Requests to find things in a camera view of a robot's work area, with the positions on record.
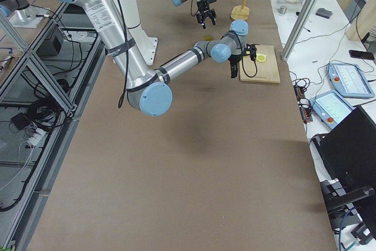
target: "wooden stand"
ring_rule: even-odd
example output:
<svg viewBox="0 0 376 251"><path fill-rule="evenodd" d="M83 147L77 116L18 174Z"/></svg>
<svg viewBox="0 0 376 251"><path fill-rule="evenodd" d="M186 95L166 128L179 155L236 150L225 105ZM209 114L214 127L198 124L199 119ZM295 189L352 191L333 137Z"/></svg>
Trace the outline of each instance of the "wooden stand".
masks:
<svg viewBox="0 0 376 251"><path fill-rule="evenodd" d="M243 0L241 5L235 6L230 14L232 20L248 20L249 8L246 7L246 1Z"/></svg>

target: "black screen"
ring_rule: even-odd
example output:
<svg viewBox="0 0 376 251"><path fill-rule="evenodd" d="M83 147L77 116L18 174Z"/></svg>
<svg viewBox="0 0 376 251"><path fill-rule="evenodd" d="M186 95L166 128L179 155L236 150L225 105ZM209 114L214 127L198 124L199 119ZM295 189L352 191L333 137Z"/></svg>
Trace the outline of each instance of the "black screen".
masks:
<svg viewBox="0 0 376 251"><path fill-rule="evenodd" d="M346 192L363 186L376 190L376 124L357 107L322 141L324 164ZM376 197L354 202L365 225L376 238Z"/></svg>

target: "white cable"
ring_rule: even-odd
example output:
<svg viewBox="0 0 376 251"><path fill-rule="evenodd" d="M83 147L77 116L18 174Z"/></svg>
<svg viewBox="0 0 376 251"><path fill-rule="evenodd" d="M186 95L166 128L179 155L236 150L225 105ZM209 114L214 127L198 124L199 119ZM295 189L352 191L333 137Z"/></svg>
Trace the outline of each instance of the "white cable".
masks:
<svg viewBox="0 0 376 251"><path fill-rule="evenodd" d="M20 171L18 172L18 173L16 173L15 175L14 175L14 177L12 177L12 179L6 184L6 185L4 185L3 187L1 187L0 188L0 191L1 190L3 190L4 188L6 188L8 185L10 185L24 170L25 170L25 168L27 167L27 166L29 166L29 164L31 163L31 156L32 156L32 154L33 154L33 151L34 151L34 149L35 149L35 147L33 147L33 146L31 146L31 144L29 143L29 146L30 146L30 148L31 148L31 150L30 150L30 154L29 154L29 156L28 156L28 158L26 159L26 162L25 162L25 164L23 165L23 167L20 169Z"/></svg>

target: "white desk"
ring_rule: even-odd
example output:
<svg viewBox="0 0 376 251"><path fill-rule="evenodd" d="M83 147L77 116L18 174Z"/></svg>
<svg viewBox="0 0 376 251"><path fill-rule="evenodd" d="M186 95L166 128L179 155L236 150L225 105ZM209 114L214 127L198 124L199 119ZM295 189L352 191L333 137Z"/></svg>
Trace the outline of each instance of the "white desk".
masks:
<svg viewBox="0 0 376 251"><path fill-rule="evenodd" d="M273 7L274 18L276 19L278 25L278 32L281 38L282 43L286 43L288 36L295 24L298 16L296 12L301 10L301 6L298 5L289 5L289 4L280 4L277 0L271 0L271 5ZM287 6L287 12L284 15L281 15L277 12L277 9L281 5ZM318 8L325 8L331 10L333 15L330 19L325 19L315 15L315 12ZM316 3L312 14L310 15L305 27L311 32L304 29L298 39L303 41L309 37L317 35L329 35L334 31L337 31L345 25L348 24L348 20L345 17L343 11L341 10L339 4L336 0L318 0ZM336 32L331 36L323 36L315 39L310 39L309 41L302 42L297 44L294 47L293 52L291 53L287 63L290 68L290 71L294 72L298 78L310 78L312 82L320 82L320 76L317 73L317 69L321 66L328 64L330 58L334 55L335 51L338 48L338 44L345 33L345 29L342 31ZM356 63L364 71L371 71L372 67L364 63L360 59L350 58L348 54L349 49L356 50L365 50L360 41L349 41L347 37L343 37L338 52L331 60L340 60L347 63ZM372 61L367 61L373 68L376 69L375 64ZM320 74L323 77L325 75L325 69L320 69ZM373 70L371 73L366 73L365 77L370 79L376 78L376 71ZM373 90L376 91L376 82L370 83ZM311 85L307 92L305 93L307 98L312 98L316 95L317 91L321 85ZM326 77L324 84L318 94L324 93L333 89L331 83ZM349 103L352 105L360 104L366 102L366 99L348 99ZM376 102L364 105L367 108L367 111L376 113ZM329 128L323 124L317 116L313 116L313 122L307 125L307 137L310 139L316 133L327 133ZM318 152L314 145L311 145L311 153L315 162L316 172L320 181L325 179L330 179L326 169L321 161ZM353 241L354 237L351 235L350 231L353 230L354 226L348 226L345 228L341 235L341 241L347 247ZM352 248L354 251L374 251L376 250L376 240L372 240L368 245L361 246L356 245Z"/></svg>

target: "wooden board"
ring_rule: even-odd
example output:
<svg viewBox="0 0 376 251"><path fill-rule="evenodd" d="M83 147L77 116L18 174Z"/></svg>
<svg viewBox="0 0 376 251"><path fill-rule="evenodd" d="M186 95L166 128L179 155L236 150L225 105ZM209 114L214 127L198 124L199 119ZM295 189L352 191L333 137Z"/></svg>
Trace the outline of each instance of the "wooden board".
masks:
<svg viewBox="0 0 376 251"><path fill-rule="evenodd" d="M267 83L280 83L280 74L278 71L276 55L274 53L274 46L272 45L257 45L257 53L265 54L266 61L259 62L256 61L257 64L257 75L254 78L249 78L243 71L241 67L241 62L239 62L239 74L240 80L243 82L267 82ZM253 61L251 61L249 56L245 56L243 58L244 61L244 69L246 70L247 74L252 76L256 69L254 67Z"/></svg>

